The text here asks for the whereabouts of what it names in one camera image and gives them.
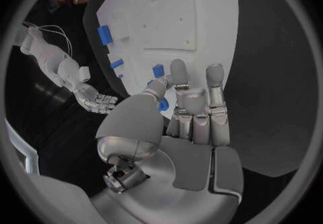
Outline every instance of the blue tab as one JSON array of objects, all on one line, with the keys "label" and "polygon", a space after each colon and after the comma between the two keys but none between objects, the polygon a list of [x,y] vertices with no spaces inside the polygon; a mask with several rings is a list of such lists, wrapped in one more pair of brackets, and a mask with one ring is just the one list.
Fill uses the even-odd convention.
[{"label": "blue tab", "polygon": [[164,66],[161,64],[157,64],[152,68],[153,74],[155,78],[160,78],[165,75]]},{"label": "blue tab", "polygon": [[159,111],[167,111],[170,107],[166,98],[163,98],[159,104]]},{"label": "blue tab", "polygon": [[97,28],[101,42],[103,45],[108,45],[113,43],[112,36],[108,26],[100,26]]},{"label": "blue tab", "polygon": [[112,64],[110,64],[110,67],[111,67],[111,69],[114,69],[116,67],[119,67],[120,65],[123,65],[123,60],[122,59],[113,62]]}]

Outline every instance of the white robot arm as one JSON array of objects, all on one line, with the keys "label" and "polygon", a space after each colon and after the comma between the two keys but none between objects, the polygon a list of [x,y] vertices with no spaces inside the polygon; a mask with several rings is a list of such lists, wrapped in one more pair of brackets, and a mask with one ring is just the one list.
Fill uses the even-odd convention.
[{"label": "white robot arm", "polygon": [[80,67],[66,52],[49,44],[39,27],[30,26],[20,50],[36,58],[41,71],[57,86],[71,91],[77,102],[87,111],[109,114],[115,108],[116,97],[101,95],[85,82],[90,79],[88,67]]}]

